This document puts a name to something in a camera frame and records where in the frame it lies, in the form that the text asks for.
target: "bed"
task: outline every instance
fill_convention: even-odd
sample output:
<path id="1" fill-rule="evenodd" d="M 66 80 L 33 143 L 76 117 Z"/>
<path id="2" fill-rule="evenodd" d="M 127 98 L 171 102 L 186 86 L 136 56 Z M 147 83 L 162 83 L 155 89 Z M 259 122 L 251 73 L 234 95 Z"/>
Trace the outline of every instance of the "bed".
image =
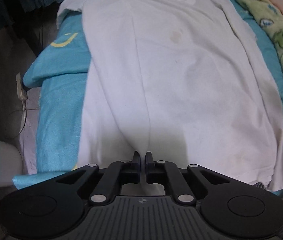
<path id="1" fill-rule="evenodd" d="M 254 31 L 257 45 L 283 103 L 283 71 L 272 41 L 249 11 L 236 0 L 230 1 Z M 17 188 L 30 186 L 76 167 L 81 113 L 91 61 L 81 19 L 81 13 L 69 13 L 61 24 L 56 41 L 40 54 L 24 76 L 23 82 L 27 87 L 41 87 L 36 134 L 37 174 L 16 176 L 14 184 Z"/>

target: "floor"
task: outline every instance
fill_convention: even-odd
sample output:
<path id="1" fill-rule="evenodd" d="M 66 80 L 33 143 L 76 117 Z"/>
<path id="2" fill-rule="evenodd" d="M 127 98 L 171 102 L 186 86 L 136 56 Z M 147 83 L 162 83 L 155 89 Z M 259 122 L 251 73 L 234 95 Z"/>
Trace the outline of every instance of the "floor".
<path id="1" fill-rule="evenodd" d="M 34 30 L 46 47 L 57 36 L 56 13 L 58 5 L 53 4 L 45 10 L 39 10 L 33 14 Z M 35 60 L 35 55 L 27 46 L 23 39 L 18 39 L 10 27 L 0 30 L 0 140 L 16 146 L 22 153 L 19 138 L 7 139 L 19 132 L 22 121 L 22 111 L 7 116 L 16 109 L 21 109 L 22 105 L 17 98 L 16 74 L 20 72 L 22 76 Z M 13 188 L 1 190 L 1 196 L 9 193 Z M 0 228 L 0 239 L 3 239 L 3 232 Z"/>

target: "chair leg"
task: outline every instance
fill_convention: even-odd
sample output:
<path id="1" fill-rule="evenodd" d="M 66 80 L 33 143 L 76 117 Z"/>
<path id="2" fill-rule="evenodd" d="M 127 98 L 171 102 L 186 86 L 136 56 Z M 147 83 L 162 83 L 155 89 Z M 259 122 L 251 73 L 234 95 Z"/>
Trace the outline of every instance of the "chair leg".
<path id="1" fill-rule="evenodd" d="M 30 24 L 27 21 L 16 23 L 13 25 L 13 29 L 17 37 L 24 38 L 35 56 L 38 57 L 43 51 L 43 46 L 40 44 L 40 41 Z"/>

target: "silver screw head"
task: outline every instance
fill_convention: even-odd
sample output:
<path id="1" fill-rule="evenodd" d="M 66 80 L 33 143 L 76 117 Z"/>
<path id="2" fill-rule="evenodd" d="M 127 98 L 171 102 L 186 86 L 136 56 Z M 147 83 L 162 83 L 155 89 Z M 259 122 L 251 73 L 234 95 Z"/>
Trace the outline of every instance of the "silver screw head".
<path id="1" fill-rule="evenodd" d="M 187 203 L 187 202 L 192 202 L 194 200 L 194 197 L 188 194 L 184 194 L 184 195 L 180 195 L 178 197 L 178 200 Z"/>
<path id="2" fill-rule="evenodd" d="M 95 202 L 95 203 L 101 203 L 104 202 L 107 198 L 104 195 L 94 195 L 91 196 L 91 201 Z"/>

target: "white towel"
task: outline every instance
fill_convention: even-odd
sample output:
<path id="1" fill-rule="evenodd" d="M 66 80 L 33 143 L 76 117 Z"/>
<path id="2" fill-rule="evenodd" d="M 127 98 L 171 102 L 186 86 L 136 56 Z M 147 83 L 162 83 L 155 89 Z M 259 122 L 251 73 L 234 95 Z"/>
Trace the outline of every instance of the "white towel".
<path id="1" fill-rule="evenodd" d="M 78 166 L 196 163 L 283 188 L 283 111 L 252 31 L 228 0 L 65 0 L 92 54 Z"/>

